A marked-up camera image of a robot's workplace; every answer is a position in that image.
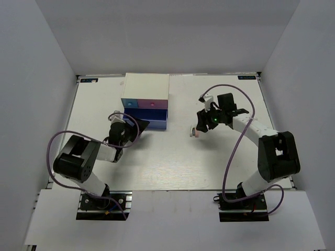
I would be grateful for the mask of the dark blue drawer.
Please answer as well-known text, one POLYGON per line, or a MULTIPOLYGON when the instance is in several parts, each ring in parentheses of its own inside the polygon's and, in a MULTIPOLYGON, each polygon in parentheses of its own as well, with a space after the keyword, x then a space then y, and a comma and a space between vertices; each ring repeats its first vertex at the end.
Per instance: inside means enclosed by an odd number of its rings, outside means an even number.
POLYGON ((150 124, 147 129, 166 130, 168 120, 167 109, 125 108, 124 113, 134 119, 147 120, 150 124))

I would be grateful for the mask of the pink drawer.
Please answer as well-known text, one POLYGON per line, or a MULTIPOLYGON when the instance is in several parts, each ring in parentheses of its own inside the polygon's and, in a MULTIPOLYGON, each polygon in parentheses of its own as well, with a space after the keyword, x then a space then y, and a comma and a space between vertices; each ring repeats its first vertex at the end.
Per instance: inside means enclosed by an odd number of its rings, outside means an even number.
POLYGON ((138 99, 138 107, 143 109, 168 109, 166 99, 138 99))

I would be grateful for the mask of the light blue drawer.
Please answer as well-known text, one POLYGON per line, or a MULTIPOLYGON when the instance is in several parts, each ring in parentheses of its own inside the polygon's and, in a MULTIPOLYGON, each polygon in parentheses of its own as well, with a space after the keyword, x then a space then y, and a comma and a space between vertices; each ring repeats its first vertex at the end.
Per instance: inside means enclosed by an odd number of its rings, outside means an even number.
POLYGON ((138 108, 138 100, 131 98, 122 98, 121 102, 124 108, 138 108))

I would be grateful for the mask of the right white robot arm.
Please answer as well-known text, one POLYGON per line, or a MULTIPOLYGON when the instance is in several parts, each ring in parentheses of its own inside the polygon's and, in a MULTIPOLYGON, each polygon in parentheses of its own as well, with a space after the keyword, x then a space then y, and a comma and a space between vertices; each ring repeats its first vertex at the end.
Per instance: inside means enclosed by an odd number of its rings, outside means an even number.
POLYGON ((208 132, 219 124, 229 126, 246 136, 258 148, 257 171, 238 184, 236 198, 224 198, 247 209, 255 197, 271 188, 276 182, 300 172, 300 162, 295 139, 289 131, 278 132, 260 123, 244 108, 238 108, 231 93, 219 95, 214 102, 212 95, 201 95, 204 108, 197 112, 196 131, 208 132))

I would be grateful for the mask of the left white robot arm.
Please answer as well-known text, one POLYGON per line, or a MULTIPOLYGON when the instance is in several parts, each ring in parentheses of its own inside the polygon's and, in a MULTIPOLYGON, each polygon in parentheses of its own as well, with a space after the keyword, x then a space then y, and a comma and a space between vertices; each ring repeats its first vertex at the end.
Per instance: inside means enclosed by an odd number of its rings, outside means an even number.
POLYGON ((89 193, 98 208, 108 207, 111 198, 109 187, 93 173, 93 167, 97 160, 118 162, 123 155, 123 147, 133 143, 150 124, 137 118, 135 122, 131 125, 123 119, 112 118, 109 135, 103 142, 72 135, 53 162, 54 172, 89 193))

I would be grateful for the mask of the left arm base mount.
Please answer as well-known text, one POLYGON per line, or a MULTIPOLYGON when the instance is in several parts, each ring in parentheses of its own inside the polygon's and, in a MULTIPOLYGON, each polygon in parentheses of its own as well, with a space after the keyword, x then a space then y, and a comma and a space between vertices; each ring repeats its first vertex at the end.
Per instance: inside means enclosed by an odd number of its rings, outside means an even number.
MULTIPOLYGON (((121 206, 126 217, 130 214, 132 191, 111 191, 110 197, 121 206)), ((81 193, 76 220, 87 221, 125 221, 124 215, 114 201, 97 200, 81 193)))

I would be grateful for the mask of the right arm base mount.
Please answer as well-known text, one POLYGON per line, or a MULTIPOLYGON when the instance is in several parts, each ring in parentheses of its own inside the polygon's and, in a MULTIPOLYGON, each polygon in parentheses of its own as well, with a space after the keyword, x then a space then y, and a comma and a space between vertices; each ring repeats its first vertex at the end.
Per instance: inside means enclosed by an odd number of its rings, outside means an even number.
POLYGON ((213 197, 218 203, 220 222, 267 222, 267 204, 264 195, 255 198, 229 203, 224 201, 222 193, 213 197))

